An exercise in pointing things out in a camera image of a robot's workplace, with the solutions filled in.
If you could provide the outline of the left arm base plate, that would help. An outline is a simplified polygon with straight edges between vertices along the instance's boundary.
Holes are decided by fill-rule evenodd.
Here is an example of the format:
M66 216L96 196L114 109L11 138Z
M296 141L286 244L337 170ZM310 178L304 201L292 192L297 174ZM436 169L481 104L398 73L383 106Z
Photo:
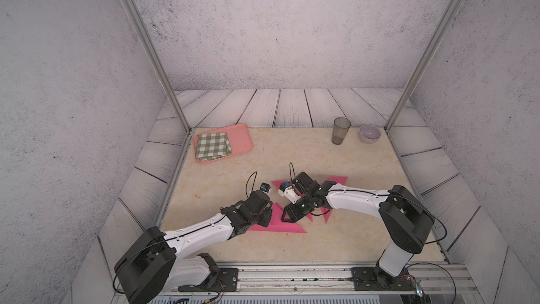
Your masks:
M178 287L179 292L235 292L239 280L238 268L220 268L212 271L202 284Z

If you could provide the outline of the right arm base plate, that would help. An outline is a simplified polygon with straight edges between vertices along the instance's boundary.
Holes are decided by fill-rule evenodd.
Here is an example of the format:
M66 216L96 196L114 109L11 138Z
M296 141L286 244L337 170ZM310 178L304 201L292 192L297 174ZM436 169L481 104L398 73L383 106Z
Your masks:
M416 291L416 281L406 267L396 277L378 266L353 267L351 272L355 291Z

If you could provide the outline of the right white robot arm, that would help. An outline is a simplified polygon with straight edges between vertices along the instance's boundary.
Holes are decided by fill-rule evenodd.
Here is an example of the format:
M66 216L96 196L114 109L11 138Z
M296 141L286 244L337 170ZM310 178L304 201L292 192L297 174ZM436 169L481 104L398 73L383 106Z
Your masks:
M345 186L335 181L319 184L302 172L278 187L278 194L290 201L284 208L282 222L296 223L314 210L348 210L383 221L390 243L379 258L375 271L386 277L404 274L407 263L422 252L435 223L420 201L405 187L390 190L367 190Z

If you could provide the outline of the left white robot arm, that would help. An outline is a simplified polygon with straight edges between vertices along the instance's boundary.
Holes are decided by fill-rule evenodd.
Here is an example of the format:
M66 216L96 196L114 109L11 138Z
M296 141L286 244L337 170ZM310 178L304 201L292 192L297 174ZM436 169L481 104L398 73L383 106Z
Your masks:
M203 249L242 235L254 225L268 227L272 202L267 189L268 184L263 184L246 200L190 227L145 230L114 267L114 281L128 302L150 303L168 289L218 289L220 269Z

